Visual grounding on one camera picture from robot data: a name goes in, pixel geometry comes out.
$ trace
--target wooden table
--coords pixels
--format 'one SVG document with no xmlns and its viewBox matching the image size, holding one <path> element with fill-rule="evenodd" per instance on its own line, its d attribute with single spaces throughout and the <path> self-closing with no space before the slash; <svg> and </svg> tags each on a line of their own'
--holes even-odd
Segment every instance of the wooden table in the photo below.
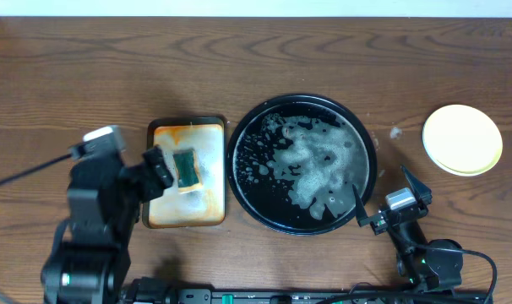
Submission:
<svg viewBox="0 0 512 304">
<path fill-rule="evenodd" d="M 153 119 L 222 114 L 231 134 L 254 106 L 291 92 L 339 101 L 372 134 L 382 176 L 370 209 L 405 185 L 407 165 L 433 190 L 427 238 L 493 257 L 495 299 L 512 303 L 512 19 L 1 18 L 0 177 L 107 124 L 121 126 L 136 162 Z M 481 176 L 452 176 L 423 149 L 425 119 L 455 103 L 486 112 L 502 132 L 502 158 Z M 393 127 L 403 136 L 391 139 Z M 17 301 L 41 301 L 72 165 L 0 188 L 0 290 Z M 226 210 L 218 226 L 137 225 L 127 282 L 341 290 L 405 281 L 389 238 L 355 222 L 288 236 L 252 219 L 229 189 Z M 464 288 L 486 290 L 490 274 L 465 257 Z"/>
</svg>

